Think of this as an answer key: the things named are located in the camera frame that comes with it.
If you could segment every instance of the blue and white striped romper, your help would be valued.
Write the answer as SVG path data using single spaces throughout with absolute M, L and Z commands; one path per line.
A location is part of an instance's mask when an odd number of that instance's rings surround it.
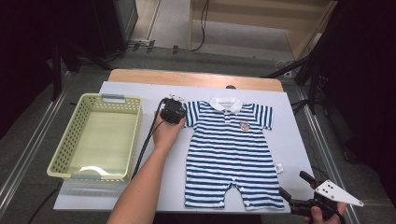
M 224 208 L 226 191 L 235 187 L 247 210 L 284 209 L 262 132 L 272 129 L 273 108 L 238 99 L 224 107 L 217 98 L 187 102 L 184 107 L 185 126 L 194 129 L 186 164 L 185 206 Z

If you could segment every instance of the plastic basket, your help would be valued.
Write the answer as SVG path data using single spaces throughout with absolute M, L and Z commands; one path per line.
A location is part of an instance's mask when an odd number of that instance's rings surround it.
M 64 179 L 130 180 L 141 115 L 140 97 L 83 94 L 47 174 Z

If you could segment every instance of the short sleeve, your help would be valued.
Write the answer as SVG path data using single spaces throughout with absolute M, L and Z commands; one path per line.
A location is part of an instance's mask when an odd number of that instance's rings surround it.
M 256 105 L 255 116 L 260 125 L 267 130 L 273 129 L 274 109 L 268 105 Z
M 199 118 L 200 104 L 198 101 L 187 102 L 183 104 L 183 107 L 186 109 L 186 123 L 185 127 L 193 127 Z

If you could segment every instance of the chest logo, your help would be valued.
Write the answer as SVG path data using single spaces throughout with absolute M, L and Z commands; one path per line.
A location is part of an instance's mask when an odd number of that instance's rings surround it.
M 248 131 L 250 129 L 250 124 L 248 124 L 247 120 L 242 119 L 239 122 L 239 127 L 243 130 L 243 131 Z

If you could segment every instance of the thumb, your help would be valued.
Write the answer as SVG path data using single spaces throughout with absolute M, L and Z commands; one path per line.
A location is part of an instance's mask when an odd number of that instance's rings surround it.
M 315 224 L 324 223 L 323 215 L 322 215 L 321 210 L 320 210 L 319 207 L 316 207 L 316 206 L 311 207 L 311 215 L 312 215 L 312 219 L 313 219 Z

